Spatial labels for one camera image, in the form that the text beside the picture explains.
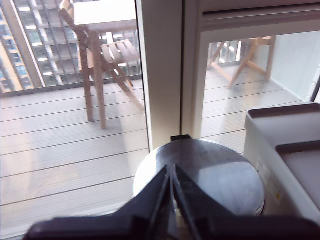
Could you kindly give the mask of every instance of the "folding chair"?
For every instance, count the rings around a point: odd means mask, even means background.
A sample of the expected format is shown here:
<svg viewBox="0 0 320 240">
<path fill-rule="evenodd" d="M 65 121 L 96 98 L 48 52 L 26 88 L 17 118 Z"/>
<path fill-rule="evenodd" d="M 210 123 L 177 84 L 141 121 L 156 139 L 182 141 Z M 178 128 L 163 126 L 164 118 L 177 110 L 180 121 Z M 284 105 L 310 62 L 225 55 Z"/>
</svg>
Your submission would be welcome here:
<svg viewBox="0 0 320 240">
<path fill-rule="evenodd" d="M 217 48 L 217 50 L 213 54 L 212 58 L 208 62 L 208 66 L 213 67 L 219 74 L 221 74 L 223 77 L 225 77 L 229 81 L 227 88 L 230 88 L 235 83 L 235 81 L 239 77 L 241 71 L 247 65 L 249 67 L 251 67 L 252 69 L 264 74 L 266 80 L 270 79 L 272 62 L 273 62 L 274 51 L 275 51 L 276 36 L 257 37 L 257 38 L 251 38 L 251 39 L 246 39 L 246 40 L 253 41 L 252 47 L 250 48 L 248 54 L 245 56 L 245 58 L 243 59 L 242 63 L 240 64 L 239 68 L 237 69 L 237 71 L 235 72 L 235 74 L 233 76 L 230 76 L 229 74 L 227 74 L 222 67 L 220 67 L 217 63 L 215 63 L 216 58 L 218 57 L 221 49 L 223 48 L 223 46 L 225 44 L 225 41 L 220 43 L 219 47 Z M 266 71 L 263 70 L 261 67 L 257 66 L 252 61 L 250 61 L 250 59 L 255 54 L 255 51 L 257 50 L 258 46 L 260 46 L 260 45 L 269 45 L 270 46 Z"/>
<path fill-rule="evenodd" d="M 90 44 L 89 35 L 97 35 L 95 32 L 90 32 L 86 25 L 75 25 L 74 24 L 74 6 L 69 0 L 63 0 L 59 7 L 59 14 L 65 20 L 65 22 L 71 27 L 71 29 L 76 33 L 79 42 L 79 70 L 83 75 L 84 84 L 84 94 L 87 109 L 87 116 L 89 121 L 93 121 L 93 110 L 92 110 L 92 99 L 91 99 L 91 89 L 90 89 L 90 75 L 92 75 L 94 67 L 94 57 L 92 55 L 92 48 L 99 48 L 98 51 L 104 49 L 103 55 L 98 56 L 98 61 L 101 70 L 108 73 L 120 86 L 123 92 L 130 98 L 130 100 L 140 109 L 144 110 L 139 100 L 132 92 L 132 82 L 123 72 L 123 70 L 118 66 L 120 63 L 125 63 L 127 61 L 139 59 L 139 54 L 133 47 L 129 40 L 124 40 L 120 42 L 114 42 L 111 44 L 101 44 L 97 39 L 95 43 Z M 102 94 L 98 95 L 99 108 L 100 111 L 100 123 L 101 128 L 106 127 L 105 109 L 104 109 L 104 97 L 103 97 L 103 84 L 102 82 L 94 81 L 95 88 Z"/>
</svg>

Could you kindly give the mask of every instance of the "white plastic container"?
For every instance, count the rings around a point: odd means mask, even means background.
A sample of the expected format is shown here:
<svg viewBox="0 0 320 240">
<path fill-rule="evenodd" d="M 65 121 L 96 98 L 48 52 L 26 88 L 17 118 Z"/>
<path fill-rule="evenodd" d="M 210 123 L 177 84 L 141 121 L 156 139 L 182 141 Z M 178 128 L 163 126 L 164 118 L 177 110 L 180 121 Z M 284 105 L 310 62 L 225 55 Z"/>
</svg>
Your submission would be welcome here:
<svg viewBox="0 0 320 240">
<path fill-rule="evenodd" d="M 244 156 L 265 189 L 264 213 L 320 225 L 320 104 L 251 109 Z"/>
</svg>

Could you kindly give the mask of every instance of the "glass pane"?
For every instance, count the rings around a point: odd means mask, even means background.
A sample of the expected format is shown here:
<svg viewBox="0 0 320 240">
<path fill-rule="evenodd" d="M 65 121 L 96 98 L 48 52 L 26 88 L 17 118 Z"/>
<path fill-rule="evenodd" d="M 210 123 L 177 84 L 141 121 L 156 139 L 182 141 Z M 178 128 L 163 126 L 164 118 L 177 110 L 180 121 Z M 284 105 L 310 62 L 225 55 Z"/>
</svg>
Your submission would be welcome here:
<svg viewBox="0 0 320 240">
<path fill-rule="evenodd" d="M 309 101 L 319 75 L 320 31 L 213 42 L 201 137 L 242 154 L 246 111 Z"/>
<path fill-rule="evenodd" d="M 61 2 L 1 2 L 1 239 L 116 211 L 149 154 L 135 1 Z"/>
</svg>

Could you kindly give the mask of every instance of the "shiny metal surface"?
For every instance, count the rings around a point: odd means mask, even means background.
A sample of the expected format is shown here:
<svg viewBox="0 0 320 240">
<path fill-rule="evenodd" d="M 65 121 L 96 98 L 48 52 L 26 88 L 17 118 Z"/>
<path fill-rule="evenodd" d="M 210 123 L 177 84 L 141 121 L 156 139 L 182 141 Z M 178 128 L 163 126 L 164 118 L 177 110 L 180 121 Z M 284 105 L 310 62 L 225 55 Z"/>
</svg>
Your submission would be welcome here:
<svg viewBox="0 0 320 240">
<path fill-rule="evenodd" d="M 238 153 L 206 140 L 177 140 L 152 151 L 136 172 L 133 195 L 172 164 L 182 167 L 205 193 L 235 215 L 262 212 L 265 191 L 255 168 Z"/>
</svg>

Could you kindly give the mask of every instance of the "wooden decking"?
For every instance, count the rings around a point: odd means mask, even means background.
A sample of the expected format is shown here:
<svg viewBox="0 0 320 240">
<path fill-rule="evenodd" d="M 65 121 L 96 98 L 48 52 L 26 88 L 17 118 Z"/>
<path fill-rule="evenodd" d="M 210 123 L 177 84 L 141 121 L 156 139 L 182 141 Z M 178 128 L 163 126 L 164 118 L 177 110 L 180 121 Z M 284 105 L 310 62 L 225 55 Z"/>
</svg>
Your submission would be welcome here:
<svg viewBox="0 0 320 240">
<path fill-rule="evenodd" d="M 232 75 L 237 66 L 226 67 Z M 261 73 L 245 68 L 230 89 L 228 81 L 215 70 L 206 73 L 201 137 L 243 154 L 246 140 L 246 110 L 298 104 L 301 99 Z"/>
<path fill-rule="evenodd" d="M 208 70 L 202 137 L 240 154 L 247 109 L 300 102 L 249 69 L 231 89 L 227 84 Z M 143 103 L 142 82 L 134 85 Z M 52 217 L 110 213 L 132 198 L 135 173 L 149 153 L 145 113 L 115 84 L 104 93 L 105 130 L 96 97 L 96 121 L 87 121 L 82 88 L 1 99 L 1 239 Z"/>
</svg>

